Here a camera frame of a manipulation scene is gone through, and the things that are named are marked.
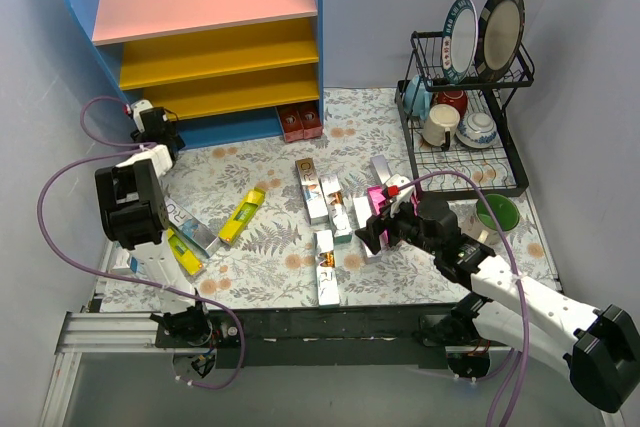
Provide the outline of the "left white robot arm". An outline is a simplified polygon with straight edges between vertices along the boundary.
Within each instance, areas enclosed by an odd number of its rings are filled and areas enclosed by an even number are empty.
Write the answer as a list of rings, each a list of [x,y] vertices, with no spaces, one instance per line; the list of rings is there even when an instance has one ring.
[[[160,177],[172,167],[172,150],[158,137],[150,148],[95,172],[97,199],[107,238],[127,250],[160,286],[161,312],[151,319],[169,336],[200,347],[211,341],[213,324],[203,303],[194,298],[197,291],[169,242]]]

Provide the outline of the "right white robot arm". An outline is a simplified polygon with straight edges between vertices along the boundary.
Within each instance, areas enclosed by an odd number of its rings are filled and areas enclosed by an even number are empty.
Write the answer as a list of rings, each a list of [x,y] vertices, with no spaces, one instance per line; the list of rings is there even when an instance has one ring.
[[[445,278],[468,289],[439,324],[460,342],[484,338],[533,357],[604,412],[619,411],[638,387],[639,331],[625,310],[601,310],[516,275],[491,247],[461,231],[446,201],[394,201],[355,234],[373,253],[383,239],[417,247],[433,255]]]

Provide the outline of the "silver R.O toothpaste box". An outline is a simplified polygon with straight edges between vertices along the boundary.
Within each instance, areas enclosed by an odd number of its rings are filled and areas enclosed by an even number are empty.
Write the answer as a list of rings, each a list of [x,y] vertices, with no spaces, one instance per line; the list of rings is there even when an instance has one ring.
[[[328,209],[315,164],[311,158],[295,161],[301,191],[311,225],[328,221]]]

